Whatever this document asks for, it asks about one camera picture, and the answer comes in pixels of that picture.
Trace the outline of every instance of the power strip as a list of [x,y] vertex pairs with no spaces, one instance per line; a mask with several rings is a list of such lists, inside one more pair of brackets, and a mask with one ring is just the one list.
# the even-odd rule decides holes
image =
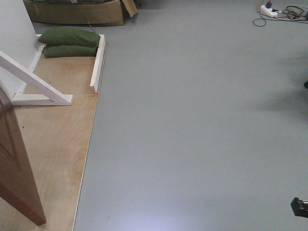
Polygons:
[[265,5],[262,5],[260,7],[260,12],[262,14],[265,14],[265,15],[267,15],[269,17],[277,17],[277,15],[278,15],[277,12],[273,12],[272,10],[273,10],[272,8],[266,8]]

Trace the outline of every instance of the plywood platform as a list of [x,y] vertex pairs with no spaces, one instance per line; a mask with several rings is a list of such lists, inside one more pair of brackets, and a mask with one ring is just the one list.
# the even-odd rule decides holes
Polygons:
[[[36,226],[0,199],[1,231],[71,231],[88,152],[97,94],[89,88],[95,57],[41,58],[35,74],[72,106],[15,108],[47,224]],[[31,87],[26,93],[37,93]]]

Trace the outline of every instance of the white support leg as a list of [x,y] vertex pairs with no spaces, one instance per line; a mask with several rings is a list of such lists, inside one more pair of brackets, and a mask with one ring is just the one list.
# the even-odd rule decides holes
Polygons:
[[[38,52],[36,53],[34,60],[32,61],[29,70],[34,72],[35,68],[37,67],[40,58],[42,57],[43,51],[44,51],[45,46],[39,46],[38,48]],[[17,92],[17,94],[23,94],[24,91],[27,88],[27,84],[25,82],[23,82]]]
[[[64,95],[61,92],[59,92],[57,89],[46,83],[44,80],[39,78],[37,75],[32,73],[31,70],[28,70],[27,68],[20,65],[18,62],[16,62],[14,59],[0,51],[0,66],[2,66],[4,69],[15,75],[16,77],[20,78],[22,81],[26,82],[27,84],[30,84],[37,90],[39,90],[41,93],[43,93],[45,96],[48,97],[51,101],[55,102],[56,105],[71,105],[73,102],[73,96],[72,95]],[[16,95],[16,97],[27,97],[22,95]]]
[[16,94],[13,97],[13,105],[44,105],[44,106],[70,106],[72,105],[73,95],[65,95],[69,102],[57,103],[45,95],[40,94]]
[[100,35],[100,36],[101,36],[101,39],[100,39],[99,46],[97,49],[96,59],[95,59],[91,82],[90,82],[90,88],[93,93],[97,93],[99,89],[102,70],[103,70],[105,56],[106,56],[105,36],[104,35]]

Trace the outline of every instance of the wooden door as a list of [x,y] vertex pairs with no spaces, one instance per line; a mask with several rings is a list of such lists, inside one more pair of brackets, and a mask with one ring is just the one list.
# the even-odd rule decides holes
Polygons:
[[35,224],[46,223],[14,107],[1,88],[0,197]]

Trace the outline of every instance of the black object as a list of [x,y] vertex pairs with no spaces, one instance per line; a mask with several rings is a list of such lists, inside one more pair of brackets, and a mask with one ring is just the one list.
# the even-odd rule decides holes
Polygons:
[[291,207],[293,209],[294,215],[298,217],[308,218],[308,202],[299,200],[295,197],[291,202]]
[[270,8],[271,8],[271,2],[268,1],[268,2],[266,3],[265,7],[266,7],[267,9],[270,9]]

